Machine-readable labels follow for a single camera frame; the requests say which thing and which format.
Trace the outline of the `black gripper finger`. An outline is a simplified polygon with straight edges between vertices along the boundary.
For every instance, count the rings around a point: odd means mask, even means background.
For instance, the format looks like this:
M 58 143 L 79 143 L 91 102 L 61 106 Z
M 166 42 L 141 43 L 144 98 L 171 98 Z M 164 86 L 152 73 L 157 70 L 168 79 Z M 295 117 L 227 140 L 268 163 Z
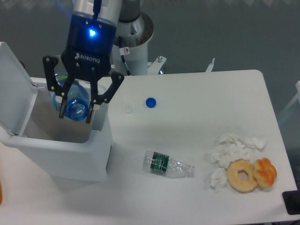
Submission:
M 73 84 L 74 80 L 78 77 L 81 70 L 81 65 L 77 62 L 75 64 L 75 70 L 68 74 L 63 86 L 60 86 L 56 80 L 54 68 L 57 66 L 59 58 L 57 56 L 44 56 L 43 65 L 46 77 L 47 88 L 49 91 L 53 91 L 56 95 L 56 101 L 60 102 L 59 117 L 63 118 L 66 111 L 66 105 L 68 100 L 68 92 Z
M 124 81 L 124 75 L 119 72 L 112 72 L 111 73 L 111 80 L 112 83 L 107 89 L 104 94 L 98 94 L 98 78 L 97 78 L 97 71 L 91 72 L 91 81 L 90 81 L 90 94 L 91 94 L 91 101 L 89 104 L 88 113 L 86 116 L 86 123 L 90 123 L 93 111 L 98 110 L 98 106 L 102 103 L 108 104 L 111 99 L 113 98 L 114 94 Z

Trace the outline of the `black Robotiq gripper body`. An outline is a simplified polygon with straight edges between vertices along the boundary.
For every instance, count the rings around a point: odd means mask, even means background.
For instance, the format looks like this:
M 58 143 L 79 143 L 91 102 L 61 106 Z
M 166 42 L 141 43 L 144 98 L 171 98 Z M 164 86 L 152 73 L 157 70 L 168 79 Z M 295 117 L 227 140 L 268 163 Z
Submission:
M 72 15 L 61 60 L 69 75 L 97 83 L 111 68 L 110 54 L 116 27 L 103 21 Z

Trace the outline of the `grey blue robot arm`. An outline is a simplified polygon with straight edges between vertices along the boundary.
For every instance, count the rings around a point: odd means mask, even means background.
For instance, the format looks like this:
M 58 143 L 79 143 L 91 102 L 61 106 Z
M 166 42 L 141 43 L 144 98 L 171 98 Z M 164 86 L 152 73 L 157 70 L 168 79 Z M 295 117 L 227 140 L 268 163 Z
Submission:
M 68 92 L 78 79 L 90 83 L 91 101 L 86 123 L 102 103 L 109 103 L 124 80 L 112 72 L 112 84 L 99 95 L 98 81 L 111 69 L 110 55 L 124 0 L 77 0 L 74 3 L 67 44 L 61 56 L 44 56 L 47 88 L 61 104 L 59 117 L 65 116 Z

